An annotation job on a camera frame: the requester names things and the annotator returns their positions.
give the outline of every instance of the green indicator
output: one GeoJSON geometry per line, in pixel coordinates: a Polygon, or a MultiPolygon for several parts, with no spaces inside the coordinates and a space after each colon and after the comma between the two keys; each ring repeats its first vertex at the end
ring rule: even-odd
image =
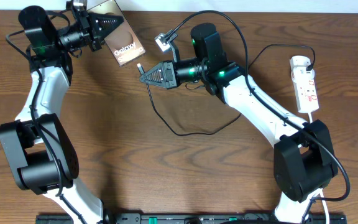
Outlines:
{"type": "Polygon", "coordinates": [[[189,69],[189,74],[192,75],[196,72],[196,69],[195,68],[191,68],[189,69]]]}
{"type": "Polygon", "coordinates": [[[157,224],[157,218],[149,218],[149,224],[157,224]]]}

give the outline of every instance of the green light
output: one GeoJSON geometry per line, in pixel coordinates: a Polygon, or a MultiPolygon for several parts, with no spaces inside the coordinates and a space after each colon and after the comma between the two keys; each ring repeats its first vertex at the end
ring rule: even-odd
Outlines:
{"type": "Polygon", "coordinates": [[[189,74],[192,75],[196,72],[196,68],[189,69],[189,74]]]}

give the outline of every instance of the white wall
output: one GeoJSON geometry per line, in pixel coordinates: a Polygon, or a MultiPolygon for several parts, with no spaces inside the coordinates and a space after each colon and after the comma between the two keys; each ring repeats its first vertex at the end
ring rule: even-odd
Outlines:
{"type": "MultiPolygon", "coordinates": [[[[88,0],[88,8],[105,0],[88,0]]],[[[358,13],[358,0],[117,0],[128,11],[224,12],[340,12],[358,13]]],[[[65,8],[65,0],[0,0],[0,9],[39,5],[49,10],[65,8]]]]}

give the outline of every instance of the wooden tabletop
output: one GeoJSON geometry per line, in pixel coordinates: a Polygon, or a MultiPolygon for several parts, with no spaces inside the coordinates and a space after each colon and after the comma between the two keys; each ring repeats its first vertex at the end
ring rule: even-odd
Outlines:
{"type": "MultiPolygon", "coordinates": [[[[30,90],[26,60],[4,40],[21,29],[19,11],[0,11],[0,124],[14,120],[30,90]]],[[[234,213],[273,210],[280,190],[273,178],[273,149],[241,117],[214,136],[177,137],[156,116],[136,64],[146,70],[161,60],[154,37],[176,27],[190,13],[125,12],[147,53],[120,68],[111,52],[73,59],[72,85],[63,101],[60,121],[80,162],[80,177],[113,211],[144,213],[234,213]]],[[[239,25],[253,59],[266,45],[306,44],[316,51],[316,86],[320,109],[313,113],[329,128],[337,157],[352,189],[343,202],[328,202],[358,223],[358,14],[228,13],[239,25]]],[[[244,64],[244,48],[232,25],[217,15],[193,18],[178,31],[181,57],[193,57],[190,30],[202,22],[216,25],[229,58],[244,64]]],[[[22,49],[29,42],[14,37],[22,49]]],[[[311,53],[305,49],[269,49],[250,74],[285,108],[296,112],[288,60],[311,53]]],[[[237,116],[205,90],[152,87],[157,109],[179,133],[213,131],[237,116]]],[[[326,196],[344,192],[339,174],[326,196]]],[[[320,203],[313,211],[322,212],[320,203]]],[[[0,223],[34,223],[41,213],[62,213],[53,201],[22,191],[14,183],[0,144],[0,223]]]]}

